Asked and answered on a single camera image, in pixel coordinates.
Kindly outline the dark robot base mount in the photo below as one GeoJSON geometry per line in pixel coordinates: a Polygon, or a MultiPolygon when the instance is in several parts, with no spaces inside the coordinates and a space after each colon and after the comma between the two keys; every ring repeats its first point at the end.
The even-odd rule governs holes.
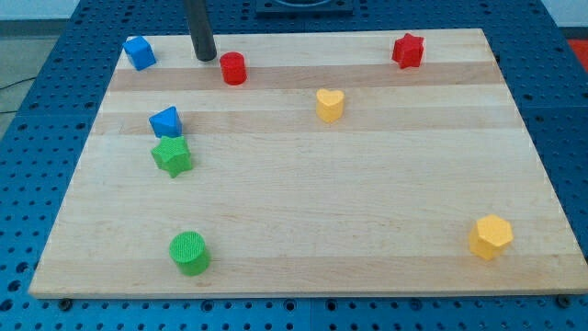
{"type": "Polygon", "coordinates": [[[254,0],[258,17],[277,15],[352,14],[355,0],[254,0]]]}

